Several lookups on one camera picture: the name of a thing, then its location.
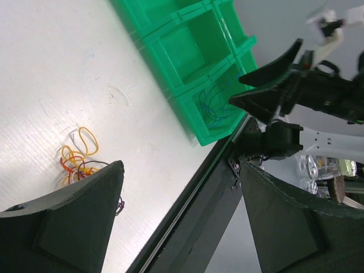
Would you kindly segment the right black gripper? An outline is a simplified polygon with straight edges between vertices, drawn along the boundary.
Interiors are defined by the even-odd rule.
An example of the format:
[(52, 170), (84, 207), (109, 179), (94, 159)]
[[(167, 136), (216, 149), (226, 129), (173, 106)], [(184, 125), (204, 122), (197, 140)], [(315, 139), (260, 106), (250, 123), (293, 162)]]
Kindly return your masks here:
[[(303, 39), (297, 38), (279, 58), (241, 76), (239, 82), (254, 89), (230, 97), (229, 104), (264, 124), (271, 123), (276, 116), (288, 115), (296, 105), (343, 119), (348, 124), (363, 124), (363, 54), (358, 57), (358, 73), (352, 80), (346, 80), (330, 61), (319, 64), (332, 73), (311, 68), (311, 51), (304, 53), (297, 64), (293, 63), (302, 44)], [(292, 82), (268, 84), (284, 75), (292, 63), (297, 70), (307, 70), (297, 86)]]

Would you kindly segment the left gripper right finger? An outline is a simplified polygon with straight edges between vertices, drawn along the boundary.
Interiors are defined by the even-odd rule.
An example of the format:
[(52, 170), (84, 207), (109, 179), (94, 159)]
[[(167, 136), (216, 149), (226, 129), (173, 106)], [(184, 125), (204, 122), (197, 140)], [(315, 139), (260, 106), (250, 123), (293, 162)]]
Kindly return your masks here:
[(363, 272), (363, 211), (241, 165), (262, 272)]

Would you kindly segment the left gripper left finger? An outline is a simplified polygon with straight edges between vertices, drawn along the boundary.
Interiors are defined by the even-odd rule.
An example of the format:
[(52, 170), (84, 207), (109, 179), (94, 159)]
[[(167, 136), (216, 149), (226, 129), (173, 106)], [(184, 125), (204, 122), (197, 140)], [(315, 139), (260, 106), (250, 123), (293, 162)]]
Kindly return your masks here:
[(1, 272), (101, 272), (124, 172), (115, 161), (1, 212)]

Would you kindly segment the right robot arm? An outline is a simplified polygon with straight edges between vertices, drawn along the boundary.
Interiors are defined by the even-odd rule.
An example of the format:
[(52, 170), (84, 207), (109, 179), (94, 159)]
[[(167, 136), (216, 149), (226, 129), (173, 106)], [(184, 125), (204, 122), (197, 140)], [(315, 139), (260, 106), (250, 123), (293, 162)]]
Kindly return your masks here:
[(346, 121), (363, 124), (363, 58), (352, 80), (340, 76), (337, 66), (322, 60), (331, 69), (326, 73), (313, 62), (315, 53), (306, 51), (295, 62), (303, 41), (297, 39), (276, 60), (239, 78), (249, 91), (229, 98), (229, 103), (265, 125), (261, 133), (245, 135), (238, 156), (265, 156), (281, 160), (293, 155), (326, 156), (363, 162), (363, 138), (330, 134), (282, 118), (301, 105)]

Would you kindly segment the round brown stool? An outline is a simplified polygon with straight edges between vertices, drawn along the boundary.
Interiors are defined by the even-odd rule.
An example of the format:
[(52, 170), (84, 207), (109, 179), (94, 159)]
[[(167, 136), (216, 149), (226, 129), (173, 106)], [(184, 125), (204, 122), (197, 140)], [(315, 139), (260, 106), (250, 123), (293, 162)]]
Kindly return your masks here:
[(334, 177), (329, 179), (327, 184), (330, 198), (337, 203), (343, 203), (345, 198), (345, 177)]

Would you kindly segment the green compartment tray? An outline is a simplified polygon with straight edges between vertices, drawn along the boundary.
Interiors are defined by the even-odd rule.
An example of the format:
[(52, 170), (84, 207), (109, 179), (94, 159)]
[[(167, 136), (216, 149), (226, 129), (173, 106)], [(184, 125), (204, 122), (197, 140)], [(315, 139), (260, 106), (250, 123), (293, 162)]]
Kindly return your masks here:
[(232, 1), (112, 1), (157, 80), (198, 142), (230, 135), (245, 112), (229, 98), (257, 65)]

